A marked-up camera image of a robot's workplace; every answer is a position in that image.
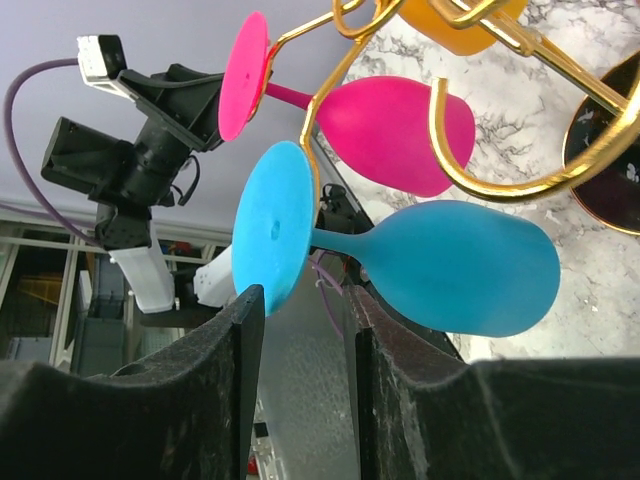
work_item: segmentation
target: gold metal rack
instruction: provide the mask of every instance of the gold metal rack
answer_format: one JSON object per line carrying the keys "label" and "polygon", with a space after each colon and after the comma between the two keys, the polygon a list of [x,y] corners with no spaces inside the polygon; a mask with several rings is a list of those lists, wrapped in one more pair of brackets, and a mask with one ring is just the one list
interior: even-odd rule
{"label": "gold metal rack", "polygon": [[[352,0],[344,5],[332,0],[332,11],[292,30],[278,39],[268,57],[267,72],[280,49],[290,40],[333,20],[336,30],[353,40],[353,46],[338,63],[334,71],[313,95],[299,137],[301,148],[311,162],[316,176],[316,202],[319,202],[318,165],[310,146],[312,126],[318,109],[330,91],[346,74],[351,64],[364,50],[375,33],[408,2],[414,2],[414,11],[426,6],[432,8],[453,29],[465,30],[480,27],[485,32],[523,57],[533,56],[571,81],[587,95],[615,115],[609,127],[579,157],[564,169],[539,180],[516,185],[494,184],[478,180],[467,174],[454,158],[444,129],[447,80],[436,79],[432,86],[429,105],[428,133],[436,159],[451,181],[460,189],[478,198],[510,203],[522,202],[559,190],[577,186],[594,177],[620,156],[640,134],[640,72],[636,76],[629,98],[625,98],[590,74],[544,35],[521,26],[512,17],[501,11],[509,0],[374,0],[375,13],[370,23],[359,28],[347,26],[344,14],[365,3]],[[265,76],[263,94],[269,76]]]}

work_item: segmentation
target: purple cable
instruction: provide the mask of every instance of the purple cable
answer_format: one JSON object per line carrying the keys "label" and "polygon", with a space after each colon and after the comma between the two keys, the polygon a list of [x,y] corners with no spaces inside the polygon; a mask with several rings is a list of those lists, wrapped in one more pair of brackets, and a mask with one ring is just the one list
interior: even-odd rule
{"label": "purple cable", "polygon": [[[329,272],[327,272],[323,267],[320,266],[320,260],[322,260],[322,257],[324,257],[326,253],[327,251],[323,250],[320,253],[320,256],[318,257],[317,262],[312,260],[311,258],[309,258],[309,261],[311,262],[311,266],[316,270],[316,273],[318,274],[318,279],[322,280],[324,277],[324,280],[329,282],[331,286],[335,289],[335,291],[338,292],[339,295],[342,295],[342,287],[340,286],[338,281],[335,278],[333,278]],[[324,303],[324,308],[327,310],[327,316],[331,321],[331,326],[333,327],[333,330],[336,332],[336,335],[338,335],[340,338],[344,338],[344,336],[342,335],[342,330],[338,326],[338,322],[333,316],[331,307],[329,307],[329,299],[327,298],[327,292],[324,289],[324,285],[322,284],[322,282],[320,282],[319,287],[320,287],[320,294],[322,295],[322,301]]]}
{"label": "purple cable", "polygon": [[7,142],[7,148],[9,149],[9,155],[11,156],[11,160],[13,160],[13,164],[18,170],[22,181],[25,183],[33,198],[35,198],[38,203],[46,210],[46,212],[51,216],[51,218],[57,220],[60,225],[66,228],[71,234],[75,235],[78,238],[81,238],[89,245],[94,245],[99,247],[98,242],[95,239],[85,235],[80,230],[78,230],[69,220],[64,218],[60,212],[58,212],[53,205],[49,203],[47,198],[42,194],[36,183],[29,175],[29,171],[27,170],[26,165],[24,164],[24,160],[20,156],[20,152],[18,151],[18,145],[16,143],[15,132],[13,130],[13,103],[16,99],[16,95],[20,90],[20,87],[29,80],[34,75],[38,73],[52,70],[54,68],[60,67],[73,67],[78,65],[78,60],[75,58],[67,58],[62,60],[51,60],[49,62],[39,63],[38,65],[34,65],[26,69],[20,75],[18,75],[9,88],[7,89],[7,93],[4,95],[4,103],[2,105],[3,117],[4,117],[4,137]]}

